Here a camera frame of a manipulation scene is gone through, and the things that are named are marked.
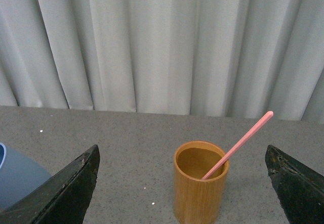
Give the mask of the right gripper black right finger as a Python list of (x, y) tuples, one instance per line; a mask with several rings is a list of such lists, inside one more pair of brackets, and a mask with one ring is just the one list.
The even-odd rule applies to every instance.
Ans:
[(273, 145), (265, 163), (288, 222), (323, 223), (323, 175)]

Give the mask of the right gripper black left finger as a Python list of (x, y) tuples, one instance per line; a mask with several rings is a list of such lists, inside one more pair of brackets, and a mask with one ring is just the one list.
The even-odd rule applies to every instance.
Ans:
[(1, 223), (83, 223), (97, 182), (93, 145), (32, 193), (1, 212)]

